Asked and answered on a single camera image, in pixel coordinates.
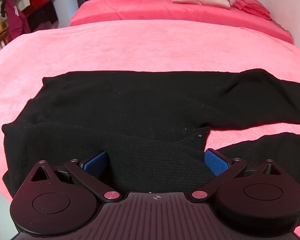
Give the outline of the black pants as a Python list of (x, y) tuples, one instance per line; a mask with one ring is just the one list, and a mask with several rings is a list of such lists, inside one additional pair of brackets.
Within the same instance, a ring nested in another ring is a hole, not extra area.
[(300, 83), (262, 69), (227, 72), (69, 72), (2, 127), (15, 195), (35, 163), (61, 165), (104, 150), (119, 188), (191, 191), (213, 179), (203, 162), (211, 130), (300, 124)]

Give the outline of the near bed pink blanket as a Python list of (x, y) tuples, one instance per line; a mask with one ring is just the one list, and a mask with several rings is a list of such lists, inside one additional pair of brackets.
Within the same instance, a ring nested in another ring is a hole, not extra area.
[(96, 22), (21, 35), (0, 51), (0, 193), (7, 171), (2, 125), (46, 76), (72, 71), (242, 72), (261, 68), (300, 82), (300, 48), (259, 31), (173, 20)]

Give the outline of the folded red blanket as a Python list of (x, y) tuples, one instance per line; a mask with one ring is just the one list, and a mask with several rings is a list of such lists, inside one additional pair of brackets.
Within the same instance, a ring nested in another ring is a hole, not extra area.
[(269, 10), (258, 0), (235, 0), (232, 6), (248, 14), (271, 20)]

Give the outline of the hanging clothes on rack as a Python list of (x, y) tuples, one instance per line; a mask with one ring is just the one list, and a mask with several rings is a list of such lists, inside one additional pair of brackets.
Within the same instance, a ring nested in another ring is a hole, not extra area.
[(1, 0), (1, 15), (7, 18), (12, 39), (58, 22), (53, 0)]

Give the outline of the far bed red blanket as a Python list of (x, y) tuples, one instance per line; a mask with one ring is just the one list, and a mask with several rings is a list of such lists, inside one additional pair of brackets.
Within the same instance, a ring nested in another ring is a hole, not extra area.
[(172, 0), (90, 0), (73, 15), (70, 25), (118, 20), (185, 20), (243, 27), (293, 44), (289, 31), (274, 21), (248, 14), (236, 8), (177, 4)]

